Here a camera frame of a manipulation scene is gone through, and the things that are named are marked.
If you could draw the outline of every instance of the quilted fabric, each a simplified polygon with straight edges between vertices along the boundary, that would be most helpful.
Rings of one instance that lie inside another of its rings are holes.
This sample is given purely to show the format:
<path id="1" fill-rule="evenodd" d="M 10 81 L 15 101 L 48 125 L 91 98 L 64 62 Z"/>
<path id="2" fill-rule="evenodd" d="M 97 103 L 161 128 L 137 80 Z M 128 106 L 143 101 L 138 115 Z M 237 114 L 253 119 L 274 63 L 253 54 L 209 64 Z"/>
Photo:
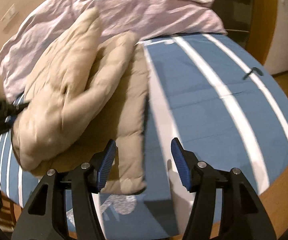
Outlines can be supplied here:
<path id="1" fill-rule="evenodd" d="M 13 150 L 24 170 L 43 176 L 89 161 L 115 139 L 118 155 L 103 191 L 134 193 L 145 187 L 143 48 L 132 32 L 99 46 L 100 35 L 97 9 L 86 10 L 45 50 L 27 78 L 31 103 L 14 123 Z"/>

